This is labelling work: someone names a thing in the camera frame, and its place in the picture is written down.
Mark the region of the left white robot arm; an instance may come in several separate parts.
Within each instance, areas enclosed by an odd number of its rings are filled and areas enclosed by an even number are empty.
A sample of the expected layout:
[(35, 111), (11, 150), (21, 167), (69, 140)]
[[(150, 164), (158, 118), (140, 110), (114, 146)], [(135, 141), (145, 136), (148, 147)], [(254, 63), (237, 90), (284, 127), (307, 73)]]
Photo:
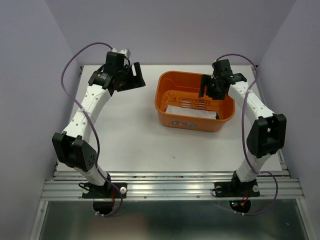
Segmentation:
[(79, 172), (100, 197), (111, 193), (110, 175), (98, 164), (100, 148), (93, 148), (90, 136), (97, 135), (95, 123), (114, 92), (123, 92), (146, 85), (139, 62), (115, 67), (105, 64), (94, 71), (82, 102), (61, 133), (54, 133), (53, 147), (59, 162)]

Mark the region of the orange plastic basket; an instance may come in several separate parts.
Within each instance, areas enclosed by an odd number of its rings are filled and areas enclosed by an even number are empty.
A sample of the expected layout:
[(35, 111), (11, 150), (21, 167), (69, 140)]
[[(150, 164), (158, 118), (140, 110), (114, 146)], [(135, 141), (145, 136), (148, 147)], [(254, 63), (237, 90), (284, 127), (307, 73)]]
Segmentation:
[[(159, 77), (154, 104), (161, 124), (171, 128), (214, 133), (220, 131), (225, 123), (233, 118), (236, 106), (229, 96), (224, 100), (199, 97), (201, 77), (201, 73), (182, 71), (167, 71)], [(219, 119), (169, 114), (166, 113), (169, 105), (215, 111)]]

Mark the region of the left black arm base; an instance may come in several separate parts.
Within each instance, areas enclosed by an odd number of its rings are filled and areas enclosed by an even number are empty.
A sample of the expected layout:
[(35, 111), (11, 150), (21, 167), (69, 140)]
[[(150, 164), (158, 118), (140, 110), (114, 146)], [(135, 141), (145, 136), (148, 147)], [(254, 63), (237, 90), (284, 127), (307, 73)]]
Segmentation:
[(93, 185), (89, 182), (80, 182), (78, 186), (82, 189), (83, 199), (125, 199), (127, 197), (127, 183), (115, 182), (114, 184), (119, 190), (125, 189), (125, 192), (118, 192), (107, 182), (103, 186)]

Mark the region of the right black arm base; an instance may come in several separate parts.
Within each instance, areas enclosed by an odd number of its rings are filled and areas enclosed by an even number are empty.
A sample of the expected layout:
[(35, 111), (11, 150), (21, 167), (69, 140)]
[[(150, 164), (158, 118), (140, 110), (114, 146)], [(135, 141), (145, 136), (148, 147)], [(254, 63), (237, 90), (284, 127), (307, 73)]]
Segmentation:
[(230, 181), (215, 182), (211, 194), (217, 198), (259, 197), (260, 190), (256, 178), (248, 182), (241, 182), (234, 171)]

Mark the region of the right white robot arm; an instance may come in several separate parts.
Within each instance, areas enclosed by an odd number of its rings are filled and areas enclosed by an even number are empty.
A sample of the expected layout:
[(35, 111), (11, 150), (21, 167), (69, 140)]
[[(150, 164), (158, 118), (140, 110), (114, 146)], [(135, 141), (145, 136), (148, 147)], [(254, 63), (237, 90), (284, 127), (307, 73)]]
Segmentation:
[(241, 134), (244, 157), (235, 171), (237, 179), (230, 182), (231, 192), (242, 195), (260, 174), (265, 162), (284, 147), (287, 119), (284, 114), (270, 110), (251, 90), (241, 73), (214, 77), (202, 75), (199, 97), (213, 100), (233, 99), (241, 110)]

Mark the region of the white and green t-shirt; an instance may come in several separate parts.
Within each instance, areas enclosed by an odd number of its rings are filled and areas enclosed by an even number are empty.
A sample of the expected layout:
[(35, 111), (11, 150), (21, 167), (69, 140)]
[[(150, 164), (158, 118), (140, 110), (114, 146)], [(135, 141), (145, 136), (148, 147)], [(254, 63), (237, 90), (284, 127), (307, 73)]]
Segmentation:
[(215, 119), (215, 120), (220, 119), (218, 113), (215, 111), (193, 109), (193, 108), (179, 107), (179, 106), (173, 106), (173, 105), (168, 105), (165, 112), (167, 114), (181, 115), (181, 116), (188, 116), (188, 117), (197, 117), (197, 118)]

